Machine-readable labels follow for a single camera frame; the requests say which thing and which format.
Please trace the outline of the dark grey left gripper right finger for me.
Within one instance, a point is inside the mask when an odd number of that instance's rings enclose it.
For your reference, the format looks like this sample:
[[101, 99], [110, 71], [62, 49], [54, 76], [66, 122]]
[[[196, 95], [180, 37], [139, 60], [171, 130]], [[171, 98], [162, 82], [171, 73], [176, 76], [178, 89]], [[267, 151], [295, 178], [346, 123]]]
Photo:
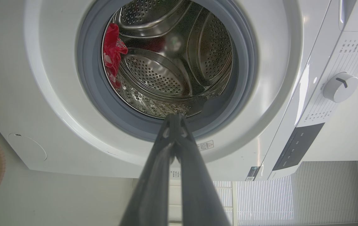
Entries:
[[229, 226], [213, 181], [185, 117], [174, 115], [175, 154], [181, 165], [183, 225]]

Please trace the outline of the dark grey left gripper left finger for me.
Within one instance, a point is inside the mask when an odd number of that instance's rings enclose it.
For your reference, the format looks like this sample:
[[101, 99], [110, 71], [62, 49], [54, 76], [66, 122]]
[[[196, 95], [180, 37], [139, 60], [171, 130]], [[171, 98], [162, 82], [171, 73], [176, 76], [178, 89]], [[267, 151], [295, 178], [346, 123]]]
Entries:
[[120, 226], [167, 226], [174, 114], [166, 116], [132, 193]]

